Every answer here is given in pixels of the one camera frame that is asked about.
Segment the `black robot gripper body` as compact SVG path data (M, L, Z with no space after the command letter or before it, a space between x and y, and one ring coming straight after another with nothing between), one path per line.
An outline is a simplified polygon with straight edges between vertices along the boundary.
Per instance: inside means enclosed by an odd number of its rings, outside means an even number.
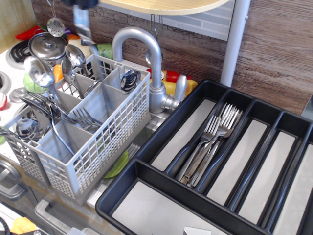
M94 8L99 0L61 0L66 6L78 6L79 9L91 9Z

